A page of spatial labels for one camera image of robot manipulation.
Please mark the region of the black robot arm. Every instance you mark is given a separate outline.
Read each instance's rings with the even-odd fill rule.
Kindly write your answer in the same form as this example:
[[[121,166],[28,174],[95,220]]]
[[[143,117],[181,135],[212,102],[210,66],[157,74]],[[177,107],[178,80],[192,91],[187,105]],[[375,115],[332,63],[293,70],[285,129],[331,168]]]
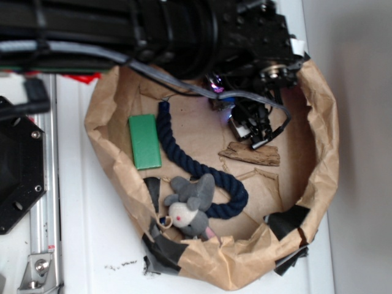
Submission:
[[[233,115],[258,148],[286,128],[282,88],[307,59],[274,1],[2,1],[1,69],[91,75],[129,66],[179,80],[207,78],[213,99],[235,98]]]

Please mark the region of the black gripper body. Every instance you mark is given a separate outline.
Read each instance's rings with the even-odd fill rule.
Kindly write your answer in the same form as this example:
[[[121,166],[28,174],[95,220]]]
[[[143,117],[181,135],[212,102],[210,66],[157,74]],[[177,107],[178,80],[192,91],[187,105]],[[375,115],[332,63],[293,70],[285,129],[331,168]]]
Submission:
[[[211,90],[232,92],[229,125],[239,141],[257,149],[279,136],[291,120],[281,89],[297,84],[307,55],[288,31],[275,1],[215,1],[220,56]]]

